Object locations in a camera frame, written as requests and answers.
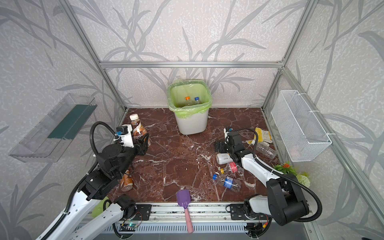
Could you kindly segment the brown tea bottle white cap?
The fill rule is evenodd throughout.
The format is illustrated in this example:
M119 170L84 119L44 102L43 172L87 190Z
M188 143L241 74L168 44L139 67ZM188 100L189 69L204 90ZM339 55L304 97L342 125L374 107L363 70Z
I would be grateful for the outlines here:
M134 144L137 144L138 140L141 137L143 137L145 134L147 134L148 132L145 129L145 127L142 125L138 114L130 115L130 120L131 120L130 124L131 124L132 129L133 129L133 131L132 131L133 142L134 142Z

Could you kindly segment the crushed blue label bottle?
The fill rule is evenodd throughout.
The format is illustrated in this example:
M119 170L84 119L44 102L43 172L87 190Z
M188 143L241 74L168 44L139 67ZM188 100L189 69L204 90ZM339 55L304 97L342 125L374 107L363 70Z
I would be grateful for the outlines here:
M223 186L233 192L239 192L241 190L241 181L238 179L234 179L227 175L217 174L213 174L212 179L214 180L216 185Z

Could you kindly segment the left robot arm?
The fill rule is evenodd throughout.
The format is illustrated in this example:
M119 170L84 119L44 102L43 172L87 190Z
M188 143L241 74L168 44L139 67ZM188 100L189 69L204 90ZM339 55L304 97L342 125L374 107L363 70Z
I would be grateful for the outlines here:
M97 150L94 140L97 126L104 126L112 133L115 140L115 143L106 146L101 152ZM80 230L75 231L88 212L123 179L134 158L147 153L149 139L148 133L135 139L131 125L121 125L113 130L105 122L94 123L90 129L90 145L96 162L71 191L64 210L38 238L40 240L93 239L109 225L114 225L122 219L134 218L138 213L135 201L128 196L122 196Z

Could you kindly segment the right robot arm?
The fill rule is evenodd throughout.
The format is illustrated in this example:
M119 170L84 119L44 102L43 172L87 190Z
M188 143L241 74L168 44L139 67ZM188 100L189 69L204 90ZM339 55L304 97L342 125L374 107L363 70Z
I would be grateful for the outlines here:
M214 143L217 159L229 159L232 169L240 167L251 173L267 189L266 196L245 199L243 212L235 214L236 218L254 220L258 215L264 215L284 226L290 222L312 222L321 216L320 198L299 183L295 175L273 169L256 155L255 150L247 150L240 129L226 127L223 132L225 139Z

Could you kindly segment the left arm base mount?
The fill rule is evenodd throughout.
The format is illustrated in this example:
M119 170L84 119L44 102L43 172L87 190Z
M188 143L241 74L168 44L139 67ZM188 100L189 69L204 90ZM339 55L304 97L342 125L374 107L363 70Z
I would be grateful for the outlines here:
M151 214L152 205L138 204L130 205L124 210L122 220L126 221L148 221Z

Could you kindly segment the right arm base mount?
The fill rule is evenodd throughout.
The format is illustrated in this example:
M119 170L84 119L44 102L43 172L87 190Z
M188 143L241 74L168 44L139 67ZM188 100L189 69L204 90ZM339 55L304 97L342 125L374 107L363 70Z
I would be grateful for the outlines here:
M227 205L226 211L230 213L231 220L234 221L268 221L270 219L268 215L255 213L251 207L245 203Z

